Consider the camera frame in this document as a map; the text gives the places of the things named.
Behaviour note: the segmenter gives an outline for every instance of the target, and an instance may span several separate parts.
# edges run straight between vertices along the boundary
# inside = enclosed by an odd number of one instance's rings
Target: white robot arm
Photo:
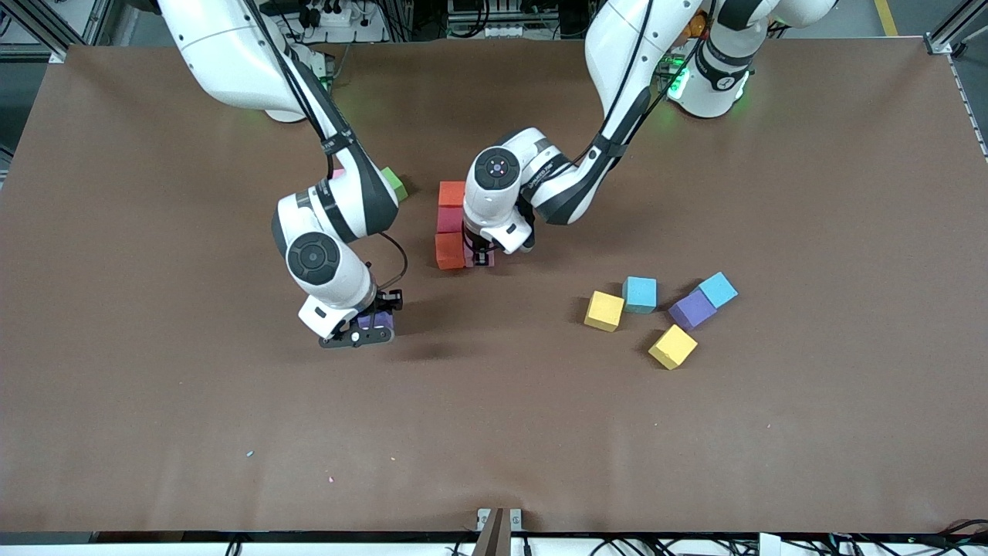
[[[398,201],[329,94],[253,0],[159,0],[159,5],[206,93],[282,120],[286,114],[307,119],[330,172],[333,155],[343,165],[343,175],[334,178],[327,172],[307,190],[281,199],[272,218],[288,272],[308,294],[298,316],[324,347],[390,341],[389,326],[358,330],[352,324],[368,314],[390,317],[401,308],[400,291],[378,291],[347,243],[387,230],[397,216]]]
[[[680,80],[677,102],[702,118],[724,114],[740,96],[754,53],[776,11],[789,25],[823,17],[836,0],[710,0],[708,35]],[[482,265],[493,248],[512,253],[535,242],[535,213],[569,225],[586,212],[604,176],[661,100],[649,90],[656,65],[700,7],[700,0],[610,0],[587,34],[585,55],[604,123],[580,163],[535,128],[508,134],[473,161],[463,200],[464,239]]]

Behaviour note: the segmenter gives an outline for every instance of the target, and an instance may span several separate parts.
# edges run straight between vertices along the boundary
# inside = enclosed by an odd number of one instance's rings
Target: pink cube
[[[457,233],[463,226],[463,207],[440,207],[436,233]]]

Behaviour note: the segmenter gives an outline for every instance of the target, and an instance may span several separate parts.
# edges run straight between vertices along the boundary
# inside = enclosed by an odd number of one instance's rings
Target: foam cube
[[[462,207],[464,195],[466,195],[465,181],[439,182],[440,207]]]
[[[405,199],[408,199],[408,191],[405,190],[405,184],[401,183],[401,180],[398,179],[398,176],[394,175],[391,168],[384,168],[380,171],[380,173],[384,175],[384,179],[387,180],[387,183],[391,184],[391,189],[394,190],[394,194],[398,197],[399,203]]]
[[[659,283],[655,278],[628,276],[621,286],[621,295],[624,297],[626,313],[647,315],[655,311],[655,306],[658,305]]]
[[[703,292],[715,309],[720,309],[725,303],[738,297],[737,290],[727,281],[723,272],[718,272],[703,280],[697,289]]]
[[[462,233],[436,234],[436,264],[442,270],[456,270],[466,266]]]
[[[363,317],[357,317],[357,326],[363,328],[364,330],[371,328],[371,315],[364,315]],[[373,315],[373,327],[381,328],[388,327],[394,330],[394,315],[391,313],[386,313],[384,311],[380,313],[375,313]]]
[[[613,332],[618,329],[620,312],[623,308],[624,299],[604,292],[594,292],[590,298],[590,306],[587,307],[587,316],[583,319],[583,324]]]
[[[436,233],[463,231],[463,207],[440,207],[436,216]]]
[[[648,348],[648,354],[659,360],[659,363],[670,371],[683,364],[686,358],[697,348],[697,341],[692,339],[682,328],[673,324],[659,339]]]
[[[717,312],[713,304],[700,290],[693,292],[669,308],[669,316],[683,330],[690,331]]]

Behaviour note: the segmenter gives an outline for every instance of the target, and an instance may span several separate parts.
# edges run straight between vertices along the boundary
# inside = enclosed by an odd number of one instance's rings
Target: yellow cube
[[[583,324],[608,332],[618,329],[620,312],[624,309],[624,298],[611,296],[604,292],[594,292],[587,308],[587,317]]]
[[[697,341],[673,324],[666,333],[648,348],[648,354],[659,360],[670,371],[683,364],[697,347]]]

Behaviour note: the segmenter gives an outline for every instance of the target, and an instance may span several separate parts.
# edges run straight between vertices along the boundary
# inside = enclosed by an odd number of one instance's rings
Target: circular joint cap
[[[521,167],[518,158],[507,148],[493,146],[480,153],[473,167],[473,177],[477,184],[486,190],[500,190],[511,187]]]
[[[288,270],[313,286],[332,280],[339,264],[340,248],[325,233],[304,233],[288,248]]]

